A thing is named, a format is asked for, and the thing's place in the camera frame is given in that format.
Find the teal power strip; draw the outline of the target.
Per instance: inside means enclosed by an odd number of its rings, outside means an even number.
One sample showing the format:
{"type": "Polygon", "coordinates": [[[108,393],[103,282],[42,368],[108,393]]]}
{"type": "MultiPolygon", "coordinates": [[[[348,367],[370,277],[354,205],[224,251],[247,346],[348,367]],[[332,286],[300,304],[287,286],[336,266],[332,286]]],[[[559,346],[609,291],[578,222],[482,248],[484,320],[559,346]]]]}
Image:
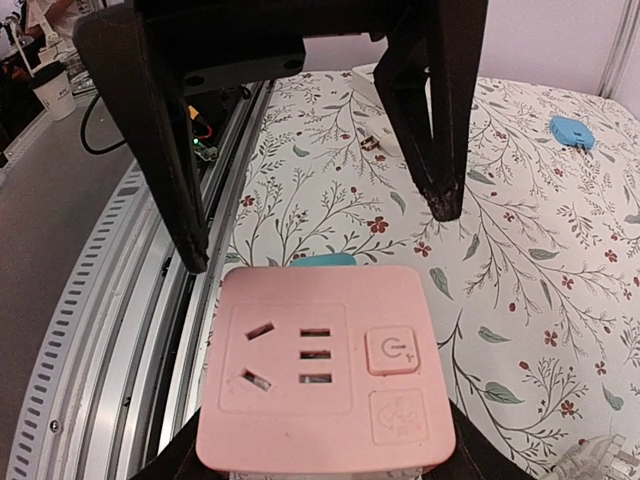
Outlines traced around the teal power strip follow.
{"type": "Polygon", "coordinates": [[[356,266],[355,258],[347,253],[330,253],[300,257],[291,262],[292,267],[356,266]]]}

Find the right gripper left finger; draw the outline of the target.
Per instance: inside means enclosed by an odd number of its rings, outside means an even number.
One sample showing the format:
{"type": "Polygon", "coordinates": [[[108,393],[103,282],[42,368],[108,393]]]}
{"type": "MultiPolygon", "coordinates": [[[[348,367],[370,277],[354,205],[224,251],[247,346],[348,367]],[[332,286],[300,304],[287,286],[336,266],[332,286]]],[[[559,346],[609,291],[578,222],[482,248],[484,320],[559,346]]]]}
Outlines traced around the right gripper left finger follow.
{"type": "Polygon", "coordinates": [[[191,120],[144,17],[104,9],[77,21],[73,42],[137,160],[171,239],[191,273],[208,264],[191,120]]]}

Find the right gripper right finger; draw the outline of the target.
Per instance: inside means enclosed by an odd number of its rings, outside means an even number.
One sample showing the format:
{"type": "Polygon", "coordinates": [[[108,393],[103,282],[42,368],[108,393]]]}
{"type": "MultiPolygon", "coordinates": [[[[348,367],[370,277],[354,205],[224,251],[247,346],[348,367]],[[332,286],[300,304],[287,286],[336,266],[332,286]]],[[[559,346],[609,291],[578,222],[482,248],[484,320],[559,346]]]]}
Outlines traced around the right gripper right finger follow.
{"type": "Polygon", "coordinates": [[[418,192],[438,221],[462,212],[488,4],[389,1],[374,84],[418,192]]]}

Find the pink cube socket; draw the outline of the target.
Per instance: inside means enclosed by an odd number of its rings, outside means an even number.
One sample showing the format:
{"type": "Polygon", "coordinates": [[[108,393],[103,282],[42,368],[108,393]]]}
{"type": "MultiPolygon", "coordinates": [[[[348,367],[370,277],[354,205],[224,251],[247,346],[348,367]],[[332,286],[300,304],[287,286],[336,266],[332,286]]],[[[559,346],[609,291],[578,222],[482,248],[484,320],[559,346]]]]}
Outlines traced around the pink cube socket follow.
{"type": "Polygon", "coordinates": [[[226,472],[431,468],[456,446],[419,274],[237,268],[223,280],[196,440],[226,472]]]}

